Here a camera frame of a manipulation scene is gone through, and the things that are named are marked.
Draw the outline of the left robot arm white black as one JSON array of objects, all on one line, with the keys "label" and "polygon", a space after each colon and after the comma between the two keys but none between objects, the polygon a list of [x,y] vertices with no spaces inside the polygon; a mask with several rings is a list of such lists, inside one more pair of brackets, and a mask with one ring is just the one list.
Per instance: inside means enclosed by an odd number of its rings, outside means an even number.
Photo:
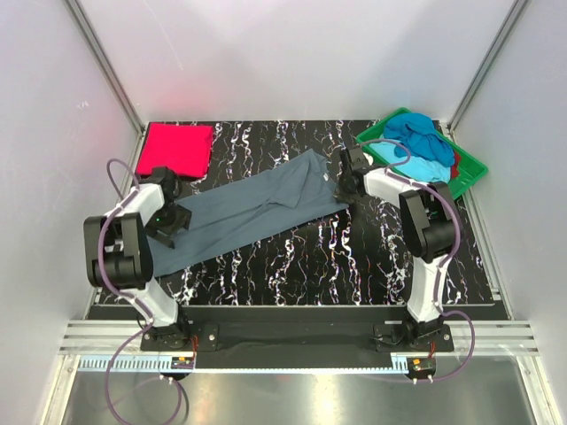
[{"label": "left robot arm white black", "polygon": [[174,351],[190,343],[190,324],[154,277],[150,242],[173,250],[174,236],[189,228],[190,210],[176,203],[181,188],[173,170],[155,167],[114,209],[83,223],[89,283],[126,300],[150,337]]}]

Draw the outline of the right small circuit board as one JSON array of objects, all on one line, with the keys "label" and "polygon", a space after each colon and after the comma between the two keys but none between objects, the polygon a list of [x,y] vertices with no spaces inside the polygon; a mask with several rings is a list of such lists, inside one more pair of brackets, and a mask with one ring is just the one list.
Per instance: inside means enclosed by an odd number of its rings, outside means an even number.
[{"label": "right small circuit board", "polygon": [[437,362],[433,357],[412,358],[408,361],[408,370],[415,373],[434,374]]}]

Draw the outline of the aluminium frame rail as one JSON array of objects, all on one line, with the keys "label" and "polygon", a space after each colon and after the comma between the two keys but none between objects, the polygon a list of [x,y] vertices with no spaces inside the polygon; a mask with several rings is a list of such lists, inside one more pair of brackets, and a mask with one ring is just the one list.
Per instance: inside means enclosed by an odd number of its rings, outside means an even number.
[{"label": "aluminium frame rail", "polygon": [[[521,321],[478,321],[448,324],[454,341],[451,352],[394,351],[360,348],[353,344],[282,347],[244,346],[217,350],[184,343],[179,350],[159,348],[139,336],[132,321],[72,321],[59,348],[74,356],[81,371],[165,372],[188,374],[370,374],[405,375],[412,358],[455,361],[458,367],[474,358],[536,357],[539,350],[530,326]],[[173,369],[174,356],[194,357],[192,369]]]}]

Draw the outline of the dark red t shirt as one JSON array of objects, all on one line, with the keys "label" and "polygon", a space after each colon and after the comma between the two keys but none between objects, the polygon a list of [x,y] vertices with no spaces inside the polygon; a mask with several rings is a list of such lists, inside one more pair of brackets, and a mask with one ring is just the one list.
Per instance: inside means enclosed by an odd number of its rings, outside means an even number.
[{"label": "dark red t shirt", "polygon": [[460,155],[460,153],[458,151],[454,151],[454,163],[450,167],[449,182],[452,182],[453,180],[459,177],[460,175],[459,165],[461,160],[462,160],[462,156]]}]

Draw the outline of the left small circuit board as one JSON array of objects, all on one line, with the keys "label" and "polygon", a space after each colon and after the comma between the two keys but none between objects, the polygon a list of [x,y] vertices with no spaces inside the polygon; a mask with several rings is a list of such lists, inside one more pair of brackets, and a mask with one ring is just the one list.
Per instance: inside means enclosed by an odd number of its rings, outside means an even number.
[{"label": "left small circuit board", "polygon": [[173,369],[192,369],[195,365],[195,358],[188,356],[174,356],[171,361]]}]

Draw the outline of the dark blue t shirt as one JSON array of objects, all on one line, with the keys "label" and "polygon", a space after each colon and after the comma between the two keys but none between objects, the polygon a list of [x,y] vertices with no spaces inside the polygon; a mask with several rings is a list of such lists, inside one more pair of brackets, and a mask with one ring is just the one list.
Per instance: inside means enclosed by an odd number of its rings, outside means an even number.
[{"label": "dark blue t shirt", "polygon": [[438,134],[432,119],[421,113],[405,112],[390,118],[383,135],[386,139],[397,140],[412,156],[436,161],[445,167],[455,163],[451,145]]}]

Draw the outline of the grey blue t shirt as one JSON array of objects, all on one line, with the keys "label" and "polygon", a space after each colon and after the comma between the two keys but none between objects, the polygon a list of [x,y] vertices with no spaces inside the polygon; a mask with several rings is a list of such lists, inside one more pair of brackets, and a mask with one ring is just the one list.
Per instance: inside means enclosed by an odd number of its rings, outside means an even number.
[{"label": "grey blue t shirt", "polygon": [[327,159],[309,150],[271,170],[185,197],[190,226],[175,247],[149,241],[156,277],[213,259],[347,208],[334,197]]}]

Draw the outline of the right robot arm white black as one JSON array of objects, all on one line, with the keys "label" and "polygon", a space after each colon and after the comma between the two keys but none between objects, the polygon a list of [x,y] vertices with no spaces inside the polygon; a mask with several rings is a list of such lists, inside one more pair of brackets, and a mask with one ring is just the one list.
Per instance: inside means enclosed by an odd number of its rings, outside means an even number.
[{"label": "right robot arm white black", "polygon": [[364,196],[376,197],[399,210],[403,242],[413,256],[402,340],[410,350],[421,351],[442,325],[447,269],[462,240],[451,192],[444,182],[426,184],[372,166],[360,148],[343,149],[340,160],[337,200],[352,204]]}]

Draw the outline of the folded red t shirt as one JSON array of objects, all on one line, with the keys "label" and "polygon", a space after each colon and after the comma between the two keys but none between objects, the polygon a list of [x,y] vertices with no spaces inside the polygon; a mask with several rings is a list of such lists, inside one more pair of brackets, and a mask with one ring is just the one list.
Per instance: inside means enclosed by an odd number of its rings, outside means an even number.
[{"label": "folded red t shirt", "polygon": [[208,172],[214,128],[205,125],[150,124],[136,173],[150,175],[166,166],[181,177],[200,179]]}]

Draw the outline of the light blue t shirt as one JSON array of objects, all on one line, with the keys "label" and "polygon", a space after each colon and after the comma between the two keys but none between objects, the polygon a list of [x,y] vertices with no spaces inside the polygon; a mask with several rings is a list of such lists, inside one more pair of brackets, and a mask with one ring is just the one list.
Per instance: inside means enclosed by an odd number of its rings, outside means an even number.
[{"label": "light blue t shirt", "polygon": [[386,165],[392,165],[391,169],[398,174],[404,174],[408,178],[420,182],[450,182],[451,170],[449,167],[441,165],[436,160],[419,157],[414,153],[411,153],[410,158],[407,158],[407,152],[404,149],[398,156],[395,151],[399,146],[400,142],[381,141],[368,145],[368,148],[372,153],[380,156]]}]

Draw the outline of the small circuit board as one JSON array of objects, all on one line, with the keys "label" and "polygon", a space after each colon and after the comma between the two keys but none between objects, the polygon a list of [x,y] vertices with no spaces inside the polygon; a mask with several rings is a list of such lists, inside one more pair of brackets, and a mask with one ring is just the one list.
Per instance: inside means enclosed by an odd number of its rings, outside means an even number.
[{"label": "small circuit board", "polygon": [[174,356],[171,361],[173,369],[192,369],[195,365],[195,358],[188,356]]},{"label": "small circuit board", "polygon": [[433,357],[412,358],[408,361],[408,370],[415,373],[434,374],[437,362]]}]

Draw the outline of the green plastic bin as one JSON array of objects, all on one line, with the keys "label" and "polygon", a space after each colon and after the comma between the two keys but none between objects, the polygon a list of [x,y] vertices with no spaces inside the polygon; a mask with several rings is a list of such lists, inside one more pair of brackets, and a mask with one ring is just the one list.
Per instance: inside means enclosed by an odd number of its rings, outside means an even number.
[{"label": "green plastic bin", "polygon": [[[405,112],[411,111],[406,108],[400,108],[356,136],[356,142],[361,144],[363,151],[373,158],[373,163],[375,165],[388,166],[380,156],[370,151],[368,145],[372,143],[379,143],[381,141],[397,143],[397,140],[386,139],[384,137],[384,126],[390,118]],[[437,132],[451,145],[453,151],[458,151],[462,156],[462,160],[459,165],[459,177],[452,182],[447,183],[453,198],[457,199],[463,193],[465,193],[467,189],[473,186],[480,178],[482,178],[488,172],[488,168],[482,162],[471,156],[467,151],[453,143],[449,138],[445,137],[442,132],[438,130]],[[402,149],[407,152],[407,158],[410,158],[410,151],[402,144],[400,144],[399,148],[396,149],[395,153],[399,156]]]}]

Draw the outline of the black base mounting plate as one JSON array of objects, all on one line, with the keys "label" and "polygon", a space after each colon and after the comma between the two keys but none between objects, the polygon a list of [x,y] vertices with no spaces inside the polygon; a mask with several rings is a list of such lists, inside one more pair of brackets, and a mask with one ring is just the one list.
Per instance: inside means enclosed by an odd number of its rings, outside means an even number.
[{"label": "black base mounting plate", "polygon": [[180,309],[202,348],[353,344],[385,352],[451,352],[441,319],[418,325],[404,306],[186,306]]}]

